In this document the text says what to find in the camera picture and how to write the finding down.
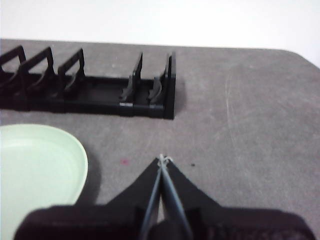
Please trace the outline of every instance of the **light green plate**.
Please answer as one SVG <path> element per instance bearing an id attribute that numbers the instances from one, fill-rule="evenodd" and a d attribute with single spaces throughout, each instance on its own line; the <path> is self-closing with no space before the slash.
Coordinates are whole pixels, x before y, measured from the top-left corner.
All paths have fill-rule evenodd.
<path id="1" fill-rule="evenodd" d="M 28 212 L 77 201 L 88 160 L 74 136 L 51 126 L 1 126 L 0 141 L 1 240 L 11 240 Z"/>

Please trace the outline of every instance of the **black object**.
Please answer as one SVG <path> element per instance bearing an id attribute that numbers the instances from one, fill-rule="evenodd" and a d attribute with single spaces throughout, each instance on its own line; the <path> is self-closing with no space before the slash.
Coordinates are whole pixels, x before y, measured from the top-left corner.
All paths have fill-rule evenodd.
<path id="1" fill-rule="evenodd" d="M 165 220 L 157 224 L 160 194 Z M 36 210 L 24 219 L 14 239 L 315 240 L 315 236 L 292 213 L 223 207 L 171 161 L 155 159 L 108 204 Z"/>
<path id="2" fill-rule="evenodd" d="M 2 65 L 15 57 L 20 60 L 18 70 L 3 71 Z M 47 69 L 42 74 L 29 73 L 43 60 Z M 26 60 L 23 47 L 18 46 L 0 56 L 0 108 L 174 119 L 175 53 L 168 57 L 163 74 L 154 79 L 141 79 L 142 60 L 141 53 L 129 78 L 86 76 L 80 49 L 55 74 L 50 47 Z M 79 70 L 66 75 L 77 61 Z"/>

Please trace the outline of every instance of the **plate rim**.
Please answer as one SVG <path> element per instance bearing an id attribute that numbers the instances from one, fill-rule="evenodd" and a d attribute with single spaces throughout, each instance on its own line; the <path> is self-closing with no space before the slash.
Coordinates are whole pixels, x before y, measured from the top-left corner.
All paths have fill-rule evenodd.
<path id="1" fill-rule="evenodd" d="M 87 153 L 86 153 L 84 146 L 81 144 L 81 142 L 74 135 L 72 135 L 71 133 L 69 133 L 61 128 L 58 128 L 55 126 L 50 126 L 50 125 L 45 125 L 45 124 L 37 124 L 37 123 L 15 123 L 15 124 L 1 125 L 0 126 L 0 136 L 2 135 L 1 131 L 3 129 L 20 128 L 20 127 L 21 128 L 36 127 L 39 129 L 50 129 L 51 131 L 59 132 L 60 134 L 65 135 L 68 138 L 70 138 L 71 140 L 73 140 L 76 143 L 76 145 L 79 147 L 79 149 L 81 150 L 81 155 L 83 155 L 83 157 L 84 157 L 83 158 L 84 174 L 81 176 L 82 178 L 80 179 L 80 184 L 77 184 L 77 190 L 75 191 L 75 194 L 73 196 L 71 196 L 70 201 L 69 201 L 72 205 L 74 205 L 77 202 L 77 200 L 79 199 L 79 196 L 81 195 L 81 193 L 84 189 L 84 186 L 85 186 L 85 183 L 86 183 L 86 180 L 88 177 L 88 156 L 87 156 Z"/>

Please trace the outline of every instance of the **gray table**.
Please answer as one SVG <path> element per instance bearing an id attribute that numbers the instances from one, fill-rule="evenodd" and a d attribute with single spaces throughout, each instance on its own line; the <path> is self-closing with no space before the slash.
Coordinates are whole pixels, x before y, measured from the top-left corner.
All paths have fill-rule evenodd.
<path id="1" fill-rule="evenodd" d="M 164 70 L 166 54 L 176 51 L 173 121 L 1 110 L 2 125 L 51 125 L 82 142 L 89 172 L 80 202 L 107 203 L 164 153 L 220 204 L 297 213 L 320 239 L 320 70 L 301 56 L 4 39 L 1 53 L 19 44 L 27 58 L 51 46 L 55 71 L 82 47 L 86 74 L 115 77 L 129 76 L 143 51 L 141 75 L 153 78 Z"/>

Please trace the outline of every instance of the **black plastic rack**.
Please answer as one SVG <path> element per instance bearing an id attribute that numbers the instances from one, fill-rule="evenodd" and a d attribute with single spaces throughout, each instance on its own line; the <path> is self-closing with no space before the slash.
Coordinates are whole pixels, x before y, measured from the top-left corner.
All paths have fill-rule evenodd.
<path id="1" fill-rule="evenodd" d="M 18 70 L 4 71 L 2 66 L 16 57 Z M 47 68 L 42 74 L 29 72 L 45 59 Z M 78 71 L 67 75 L 77 61 Z M 142 63 L 141 53 L 129 78 L 87 76 L 81 48 L 56 74 L 50 47 L 26 60 L 20 45 L 0 56 L 0 108 L 174 119 L 175 53 L 168 56 L 163 74 L 154 79 L 141 79 Z"/>

